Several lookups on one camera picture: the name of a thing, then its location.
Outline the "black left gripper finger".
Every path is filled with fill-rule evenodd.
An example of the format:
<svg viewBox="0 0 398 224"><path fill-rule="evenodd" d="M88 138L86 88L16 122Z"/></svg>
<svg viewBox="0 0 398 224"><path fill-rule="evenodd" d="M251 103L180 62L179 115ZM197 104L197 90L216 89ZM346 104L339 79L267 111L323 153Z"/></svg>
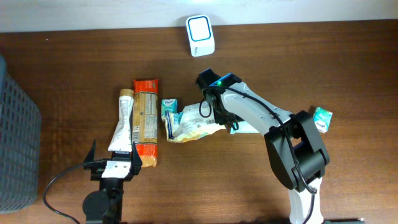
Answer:
<svg viewBox="0 0 398 224"><path fill-rule="evenodd" d="M142 160L137 151L136 143L134 141L132 142L131 154L132 154L131 169L132 169L132 172L134 173L134 175L138 175L142 168Z"/></svg>
<svg viewBox="0 0 398 224"><path fill-rule="evenodd" d="M89 152L87 153L85 159L84 159L84 163L87 162L93 162L94 161L94 157L95 157L95 150L96 150L96 140L93 140L93 143L91 145L91 149L89 150Z"/></svg>

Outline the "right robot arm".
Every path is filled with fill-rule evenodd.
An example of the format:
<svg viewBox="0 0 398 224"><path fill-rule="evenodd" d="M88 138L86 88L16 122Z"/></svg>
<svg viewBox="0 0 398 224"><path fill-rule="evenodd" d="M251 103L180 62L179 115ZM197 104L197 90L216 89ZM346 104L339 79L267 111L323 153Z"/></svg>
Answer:
<svg viewBox="0 0 398 224"><path fill-rule="evenodd" d="M208 68L196 84L215 123L237 130L249 123L263 135L274 175L288 190L291 223L324 223L320 186L330 157L312 116L282 110L255 94L238 76Z"/></svg>

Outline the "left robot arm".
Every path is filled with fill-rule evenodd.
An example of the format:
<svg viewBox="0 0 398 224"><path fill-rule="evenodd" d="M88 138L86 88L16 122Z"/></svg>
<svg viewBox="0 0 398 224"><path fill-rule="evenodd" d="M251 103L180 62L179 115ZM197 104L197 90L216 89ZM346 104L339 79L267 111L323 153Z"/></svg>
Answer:
<svg viewBox="0 0 398 224"><path fill-rule="evenodd" d="M94 142L83 163L83 168L90 171L90 180L99 182L99 189L83 201L85 222L121 223L124 183L139 174L142 160L134 143L130 152L114 151L109 159L94 160L95 149Z"/></svg>

